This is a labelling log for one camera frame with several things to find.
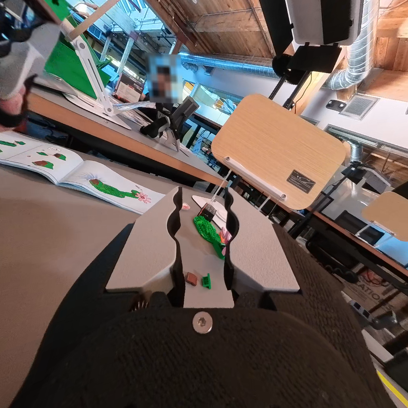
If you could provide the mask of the clear acrylic board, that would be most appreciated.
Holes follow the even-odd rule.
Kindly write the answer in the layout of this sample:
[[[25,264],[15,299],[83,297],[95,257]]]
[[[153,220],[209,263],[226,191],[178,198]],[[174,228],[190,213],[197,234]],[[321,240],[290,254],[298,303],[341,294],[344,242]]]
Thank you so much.
[[[157,114],[156,104],[150,100],[139,101],[139,102],[128,102],[128,103],[117,103],[112,104],[115,112],[120,115],[125,115],[125,112],[136,112],[148,114]]]

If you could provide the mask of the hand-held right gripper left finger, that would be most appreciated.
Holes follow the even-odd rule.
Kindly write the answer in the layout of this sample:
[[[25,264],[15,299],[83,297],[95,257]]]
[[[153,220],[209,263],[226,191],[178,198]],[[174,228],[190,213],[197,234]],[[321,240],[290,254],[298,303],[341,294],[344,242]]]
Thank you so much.
[[[133,291],[146,301],[154,292],[164,292],[172,306],[183,307],[186,283],[176,239],[182,198],[182,188],[175,187],[136,219],[105,287],[107,292]]]

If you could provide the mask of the wooden stick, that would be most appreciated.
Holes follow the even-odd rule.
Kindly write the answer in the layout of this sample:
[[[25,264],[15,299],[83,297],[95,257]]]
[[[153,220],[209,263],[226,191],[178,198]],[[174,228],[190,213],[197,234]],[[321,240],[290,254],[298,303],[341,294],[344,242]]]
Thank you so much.
[[[67,18],[60,24],[60,30],[68,42],[73,42],[77,37],[82,35],[91,25],[113,8],[119,1],[108,0],[103,5],[98,6],[94,13],[86,17],[78,26],[73,27]]]

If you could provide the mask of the green lego plant with flower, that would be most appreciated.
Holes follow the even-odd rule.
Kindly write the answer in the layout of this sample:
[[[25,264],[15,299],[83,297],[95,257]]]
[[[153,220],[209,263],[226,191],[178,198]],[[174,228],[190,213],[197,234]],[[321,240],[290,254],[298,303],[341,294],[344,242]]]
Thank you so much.
[[[194,217],[193,223],[199,235],[212,245],[217,256],[220,259],[225,259],[226,246],[232,239],[231,233],[225,227],[222,227],[222,230],[217,232],[212,223],[203,216]]]

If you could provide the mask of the person's left hand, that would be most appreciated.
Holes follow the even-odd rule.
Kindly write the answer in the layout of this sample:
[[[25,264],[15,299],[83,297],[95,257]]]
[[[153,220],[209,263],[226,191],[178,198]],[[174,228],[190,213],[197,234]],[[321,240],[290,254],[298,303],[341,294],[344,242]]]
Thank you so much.
[[[20,127],[27,117],[27,89],[23,85],[19,92],[9,99],[1,99],[0,131],[13,130]]]

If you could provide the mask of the studio light on stand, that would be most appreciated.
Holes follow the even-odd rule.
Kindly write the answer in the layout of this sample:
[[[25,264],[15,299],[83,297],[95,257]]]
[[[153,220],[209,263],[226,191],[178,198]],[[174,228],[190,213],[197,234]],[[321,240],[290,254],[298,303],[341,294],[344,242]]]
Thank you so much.
[[[331,74],[341,46],[351,45],[361,31],[363,1],[261,0],[263,16],[275,51],[272,66],[284,81],[296,85],[284,103],[295,107],[295,96],[312,73]]]

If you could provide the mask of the white power strip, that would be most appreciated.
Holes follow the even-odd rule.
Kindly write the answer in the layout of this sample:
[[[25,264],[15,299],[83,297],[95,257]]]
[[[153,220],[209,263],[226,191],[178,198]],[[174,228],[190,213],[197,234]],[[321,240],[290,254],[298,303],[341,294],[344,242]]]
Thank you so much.
[[[360,305],[358,302],[356,302],[355,300],[351,299],[349,302],[349,305],[352,307],[352,309],[359,314],[360,316],[362,316],[366,321],[371,322],[372,321],[372,316],[371,314],[362,306]]]

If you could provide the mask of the wooden board on white stand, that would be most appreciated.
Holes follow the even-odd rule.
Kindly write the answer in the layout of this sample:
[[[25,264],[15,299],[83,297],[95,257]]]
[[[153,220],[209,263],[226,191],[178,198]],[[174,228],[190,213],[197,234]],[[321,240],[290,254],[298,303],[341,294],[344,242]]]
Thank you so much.
[[[399,241],[407,242],[407,211],[408,199],[406,197],[393,191],[384,192],[362,209],[361,216],[368,221],[368,224],[355,236],[360,239],[363,231],[375,225]]]
[[[242,99],[211,151],[291,210],[311,209],[346,156],[341,141],[260,94]]]

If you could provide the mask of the green plastic bin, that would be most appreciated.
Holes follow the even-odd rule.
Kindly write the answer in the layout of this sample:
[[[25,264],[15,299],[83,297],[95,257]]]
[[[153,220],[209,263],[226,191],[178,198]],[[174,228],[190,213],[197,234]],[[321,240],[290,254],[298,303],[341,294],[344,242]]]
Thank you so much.
[[[46,3],[52,8],[61,21],[67,18],[73,27],[77,27],[78,24],[70,13],[71,7],[67,1],[46,0]],[[65,39],[63,33],[60,34],[59,40],[48,58],[44,69],[46,72],[62,78],[73,88],[96,99],[96,94],[80,59],[72,44]]]

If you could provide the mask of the white articulated stand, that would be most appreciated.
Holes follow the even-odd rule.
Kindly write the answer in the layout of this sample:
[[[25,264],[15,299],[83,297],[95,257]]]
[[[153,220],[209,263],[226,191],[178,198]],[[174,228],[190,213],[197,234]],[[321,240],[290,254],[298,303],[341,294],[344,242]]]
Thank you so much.
[[[71,42],[71,44],[73,45],[75,52],[80,59],[80,62],[96,95],[96,99],[93,99],[82,92],[75,92],[74,95],[63,93],[64,97],[72,104],[99,116],[105,121],[115,123],[125,129],[131,130],[131,127],[120,120],[120,118],[117,116],[116,109],[111,104],[109,96],[106,93],[97,67],[85,41],[81,37],[77,37]]]

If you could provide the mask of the large silver duct elbow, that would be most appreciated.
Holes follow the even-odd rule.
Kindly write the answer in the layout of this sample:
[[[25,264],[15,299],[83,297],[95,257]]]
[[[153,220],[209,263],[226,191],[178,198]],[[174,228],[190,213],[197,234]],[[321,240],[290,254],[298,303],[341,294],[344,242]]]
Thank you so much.
[[[374,66],[377,23],[380,1],[365,0],[361,18],[361,30],[354,43],[346,48],[347,65],[335,70],[323,87],[330,90],[342,90],[360,84]]]

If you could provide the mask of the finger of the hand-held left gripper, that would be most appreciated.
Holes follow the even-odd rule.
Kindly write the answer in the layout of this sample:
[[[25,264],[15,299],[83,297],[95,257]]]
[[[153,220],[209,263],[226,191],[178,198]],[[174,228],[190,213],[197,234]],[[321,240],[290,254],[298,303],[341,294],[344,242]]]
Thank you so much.
[[[24,42],[1,40],[0,98],[17,95],[26,79],[41,74],[60,32],[33,32]]]

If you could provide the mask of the silver spiral air duct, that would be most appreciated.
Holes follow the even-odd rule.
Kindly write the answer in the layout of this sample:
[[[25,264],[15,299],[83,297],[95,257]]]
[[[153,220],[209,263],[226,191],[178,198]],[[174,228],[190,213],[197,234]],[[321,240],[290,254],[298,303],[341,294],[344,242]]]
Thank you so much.
[[[230,54],[199,55],[186,52],[180,52],[178,55],[180,56],[181,64],[190,70],[193,70],[192,66],[208,67],[279,79],[278,74],[273,70],[272,59],[268,58]]]

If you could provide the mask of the small black box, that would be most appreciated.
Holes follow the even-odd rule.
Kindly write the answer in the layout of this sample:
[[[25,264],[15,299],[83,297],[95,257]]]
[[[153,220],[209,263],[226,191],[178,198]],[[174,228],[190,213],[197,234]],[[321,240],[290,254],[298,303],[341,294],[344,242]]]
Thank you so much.
[[[211,222],[217,213],[216,208],[210,203],[205,203],[205,205],[200,209],[197,217],[202,217],[206,221]]]

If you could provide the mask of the black device on white stand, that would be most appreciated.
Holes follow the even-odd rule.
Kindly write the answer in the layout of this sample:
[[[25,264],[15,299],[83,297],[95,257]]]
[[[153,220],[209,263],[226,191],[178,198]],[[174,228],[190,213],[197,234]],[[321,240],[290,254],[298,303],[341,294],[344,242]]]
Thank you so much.
[[[157,119],[147,126],[140,128],[140,133],[154,139],[161,132],[166,133],[165,146],[175,146],[176,151],[180,150],[180,135],[176,120],[171,113],[164,113],[158,111]]]

